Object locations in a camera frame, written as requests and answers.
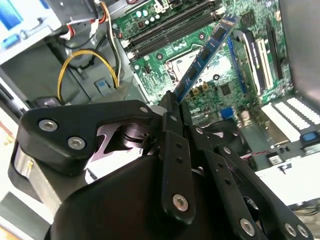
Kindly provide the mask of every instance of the pcie slot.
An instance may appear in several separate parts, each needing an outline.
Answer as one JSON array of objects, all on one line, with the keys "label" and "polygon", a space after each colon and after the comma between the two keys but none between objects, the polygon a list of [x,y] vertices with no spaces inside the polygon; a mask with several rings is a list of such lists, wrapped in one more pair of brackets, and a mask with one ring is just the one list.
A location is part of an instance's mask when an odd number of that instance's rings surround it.
[{"label": "pcie slot", "polygon": [[271,25],[271,21],[269,18],[267,18],[266,20],[266,34],[269,40],[275,75],[278,79],[283,79],[284,75],[282,73],[281,63],[280,63],[278,51],[277,51],[276,33],[275,33],[275,29]]},{"label": "pcie slot", "polygon": [[144,57],[150,53],[153,53],[157,49],[160,49],[174,41],[195,32],[196,30],[212,23],[215,17],[212,15],[202,16],[201,19],[193,21],[192,23],[186,22],[185,25],[181,26],[179,29],[173,29],[165,35],[157,38],[155,41],[150,42],[148,45],[143,45],[136,48],[137,56]]},{"label": "pcie slot", "polygon": [[182,12],[180,14],[172,16],[164,23],[161,23],[160,25],[157,25],[154,28],[151,28],[142,34],[131,38],[130,44],[131,44],[131,46],[136,46],[136,45],[156,36],[157,34],[161,33],[162,31],[166,31],[166,30],[174,27],[175,25],[177,25],[177,24],[179,24],[189,18],[192,18],[194,15],[202,12],[203,10],[207,9],[210,5],[213,5],[213,4],[215,4],[215,3],[212,1],[209,1],[209,0],[206,0],[202,3],[200,3],[199,5],[193,6],[189,9],[185,10],[184,12]]},{"label": "pcie slot", "polygon": [[272,89],[274,87],[274,80],[271,75],[265,41],[263,39],[259,39],[256,41],[256,43],[258,45],[259,53],[261,56],[266,89]]}]

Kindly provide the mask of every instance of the white clip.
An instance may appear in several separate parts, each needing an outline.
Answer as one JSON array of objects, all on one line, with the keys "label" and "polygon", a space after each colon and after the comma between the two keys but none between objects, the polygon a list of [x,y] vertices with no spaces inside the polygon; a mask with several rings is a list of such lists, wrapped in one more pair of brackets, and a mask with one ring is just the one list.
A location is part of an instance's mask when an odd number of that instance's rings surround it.
[{"label": "white clip", "polygon": [[91,23],[91,31],[90,31],[90,38],[94,35],[99,27],[99,19],[96,19],[93,23]]}]

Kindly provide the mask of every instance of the blue ram stick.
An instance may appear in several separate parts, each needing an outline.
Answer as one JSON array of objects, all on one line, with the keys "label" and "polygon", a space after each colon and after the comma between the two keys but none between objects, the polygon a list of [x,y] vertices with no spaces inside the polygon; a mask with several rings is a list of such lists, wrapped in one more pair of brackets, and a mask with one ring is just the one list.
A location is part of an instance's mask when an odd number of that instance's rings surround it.
[{"label": "blue ram stick", "polygon": [[240,17],[226,14],[215,26],[212,35],[196,55],[191,66],[183,75],[180,83],[173,91],[180,104],[191,90],[194,83],[200,77],[210,60],[221,48],[223,42],[230,35],[235,25],[240,21]]}]

